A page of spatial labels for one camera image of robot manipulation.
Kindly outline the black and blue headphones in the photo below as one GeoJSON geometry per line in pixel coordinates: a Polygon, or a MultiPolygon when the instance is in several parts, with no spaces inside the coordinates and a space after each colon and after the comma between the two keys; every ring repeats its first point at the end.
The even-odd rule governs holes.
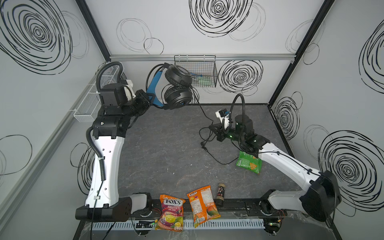
{"type": "Polygon", "coordinates": [[[188,105],[193,99],[192,91],[193,78],[189,71],[178,65],[168,63],[154,66],[146,79],[146,93],[156,95],[154,107],[163,110],[174,110],[188,105]],[[165,103],[161,103],[156,95],[157,84],[165,72],[165,78],[171,84],[171,87],[164,93],[165,103]]]}

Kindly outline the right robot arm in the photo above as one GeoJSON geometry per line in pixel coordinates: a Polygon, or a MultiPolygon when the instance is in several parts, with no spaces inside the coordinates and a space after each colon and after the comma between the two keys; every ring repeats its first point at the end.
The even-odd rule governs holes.
{"type": "Polygon", "coordinates": [[[234,104],[229,110],[216,111],[219,122],[210,125],[209,130],[219,142],[233,141],[241,152],[272,165],[301,188],[288,192],[270,190],[264,194],[259,202],[263,214],[271,215],[275,210],[300,211],[319,222],[332,224],[336,208],[342,201],[336,176],[330,171],[321,172],[305,165],[256,134],[253,121],[245,112],[244,96],[237,94],[235,99],[241,99],[242,113],[232,119],[234,104]]]}

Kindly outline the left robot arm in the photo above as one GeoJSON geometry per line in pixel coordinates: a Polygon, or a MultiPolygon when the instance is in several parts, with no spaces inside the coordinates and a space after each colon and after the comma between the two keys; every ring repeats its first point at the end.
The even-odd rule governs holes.
{"type": "Polygon", "coordinates": [[[103,65],[96,75],[102,105],[97,118],[86,131],[88,144],[95,152],[95,163],[86,202],[76,209],[77,220],[126,222],[132,214],[144,216],[152,213],[149,193],[119,196],[119,163],[127,131],[152,104],[143,90],[133,91],[133,84],[122,78],[122,73],[122,63],[110,62],[103,65]]]}

